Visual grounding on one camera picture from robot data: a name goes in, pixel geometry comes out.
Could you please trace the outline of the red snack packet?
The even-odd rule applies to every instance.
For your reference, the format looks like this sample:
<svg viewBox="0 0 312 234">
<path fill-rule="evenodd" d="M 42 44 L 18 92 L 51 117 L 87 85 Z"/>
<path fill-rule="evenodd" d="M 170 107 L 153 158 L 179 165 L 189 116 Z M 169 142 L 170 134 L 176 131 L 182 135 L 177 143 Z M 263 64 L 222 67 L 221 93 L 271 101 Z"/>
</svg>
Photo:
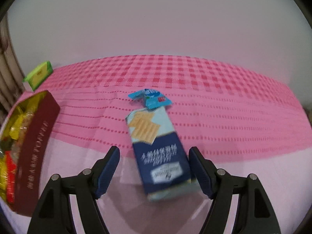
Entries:
<svg viewBox="0 0 312 234">
<path fill-rule="evenodd" d="M 6 154 L 6 167 L 7 167 L 6 200 L 9 204 L 14 204 L 16 164 L 12 160 L 10 151 L 6 151 L 5 154 Z"/>
</svg>

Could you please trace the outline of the blue cracker packet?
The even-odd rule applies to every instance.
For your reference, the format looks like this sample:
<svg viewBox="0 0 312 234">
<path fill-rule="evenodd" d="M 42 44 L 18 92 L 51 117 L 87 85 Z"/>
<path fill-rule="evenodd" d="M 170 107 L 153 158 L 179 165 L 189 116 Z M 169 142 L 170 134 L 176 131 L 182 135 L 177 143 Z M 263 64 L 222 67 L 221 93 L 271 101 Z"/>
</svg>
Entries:
<svg viewBox="0 0 312 234">
<path fill-rule="evenodd" d="M 126 117 L 136 163 L 149 201 L 199 190 L 187 154 L 165 110 L 134 110 Z"/>
</svg>

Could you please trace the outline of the small blue candy wrapper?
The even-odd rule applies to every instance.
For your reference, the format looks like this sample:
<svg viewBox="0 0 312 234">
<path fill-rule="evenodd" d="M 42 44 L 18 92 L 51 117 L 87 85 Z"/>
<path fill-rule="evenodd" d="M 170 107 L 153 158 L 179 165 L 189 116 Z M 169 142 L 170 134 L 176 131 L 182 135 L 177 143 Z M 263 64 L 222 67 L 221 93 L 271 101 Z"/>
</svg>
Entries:
<svg viewBox="0 0 312 234">
<path fill-rule="evenodd" d="M 153 110 L 172 104 L 172 101 L 169 98 L 155 89 L 139 90 L 129 94 L 128 97 L 132 100 L 143 99 L 144 107 L 148 110 Z"/>
</svg>

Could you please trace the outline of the yellow foil snack packet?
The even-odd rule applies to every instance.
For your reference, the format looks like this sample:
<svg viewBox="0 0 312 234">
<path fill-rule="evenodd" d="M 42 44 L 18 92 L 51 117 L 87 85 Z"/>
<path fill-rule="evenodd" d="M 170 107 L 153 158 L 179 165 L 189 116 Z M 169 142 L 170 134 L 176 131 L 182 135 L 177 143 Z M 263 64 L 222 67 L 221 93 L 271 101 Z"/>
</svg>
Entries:
<svg viewBox="0 0 312 234">
<path fill-rule="evenodd" d="M 4 155 L 0 162 L 0 195 L 4 201 L 6 201 L 7 179 L 6 155 Z"/>
</svg>

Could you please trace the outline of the red gold toffee tin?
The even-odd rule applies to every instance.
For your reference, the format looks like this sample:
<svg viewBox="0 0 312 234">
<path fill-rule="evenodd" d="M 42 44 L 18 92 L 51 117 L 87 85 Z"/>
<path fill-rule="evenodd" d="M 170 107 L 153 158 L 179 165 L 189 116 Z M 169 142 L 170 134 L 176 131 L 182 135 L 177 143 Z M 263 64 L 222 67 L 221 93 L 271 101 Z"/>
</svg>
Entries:
<svg viewBox="0 0 312 234">
<path fill-rule="evenodd" d="M 52 128 L 60 106 L 45 90 L 20 101 L 12 110 L 1 132 L 1 158 L 10 151 L 16 164 L 15 201 L 5 203 L 19 215 L 30 217 L 39 199 L 41 169 Z M 31 115 L 27 130 L 20 139 L 11 139 L 9 132 L 19 114 Z"/>
</svg>

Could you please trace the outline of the pink checked tablecloth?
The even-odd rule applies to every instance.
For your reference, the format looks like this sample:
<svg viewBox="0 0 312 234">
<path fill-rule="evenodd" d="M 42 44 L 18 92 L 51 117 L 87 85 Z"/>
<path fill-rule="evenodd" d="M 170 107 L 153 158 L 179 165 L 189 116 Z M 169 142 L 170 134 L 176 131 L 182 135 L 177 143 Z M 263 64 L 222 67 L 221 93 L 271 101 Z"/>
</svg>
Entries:
<svg viewBox="0 0 312 234">
<path fill-rule="evenodd" d="M 197 146 L 231 174 L 254 172 L 282 233 L 293 233 L 311 206 L 311 127 L 283 83 L 226 63 L 181 56 L 119 56 L 56 68 L 41 85 L 60 113 L 45 151 L 42 180 L 73 174 L 111 145 L 122 153 L 99 207 L 112 233 L 197 233 L 210 202 L 192 193 L 169 202 L 144 195 L 125 123 L 153 88 L 169 97 L 168 115 L 185 149 Z"/>
</svg>

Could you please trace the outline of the green tissue box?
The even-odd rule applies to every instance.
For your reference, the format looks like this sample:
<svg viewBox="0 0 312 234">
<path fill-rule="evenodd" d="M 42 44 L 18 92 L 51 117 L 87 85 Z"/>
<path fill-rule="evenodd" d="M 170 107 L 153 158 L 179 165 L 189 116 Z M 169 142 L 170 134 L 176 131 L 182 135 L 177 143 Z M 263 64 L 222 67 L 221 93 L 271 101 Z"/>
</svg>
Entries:
<svg viewBox="0 0 312 234">
<path fill-rule="evenodd" d="M 34 92 L 52 73 L 50 61 L 40 63 L 23 79 L 25 91 Z"/>
</svg>

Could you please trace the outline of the beige patterned curtain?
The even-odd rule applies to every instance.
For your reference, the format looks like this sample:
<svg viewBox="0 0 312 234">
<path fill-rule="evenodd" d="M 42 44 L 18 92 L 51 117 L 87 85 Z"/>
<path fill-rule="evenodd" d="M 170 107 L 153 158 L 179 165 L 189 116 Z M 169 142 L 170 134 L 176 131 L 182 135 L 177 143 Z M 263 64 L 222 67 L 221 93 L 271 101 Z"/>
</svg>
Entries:
<svg viewBox="0 0 312 234">
<path fill-rule="evenodd" d="M 24 91 L 24 74 L 14 52 L 7 14 L 1 20 L 0 73 L 1 105 L 9 112 Z"/>
</svg>

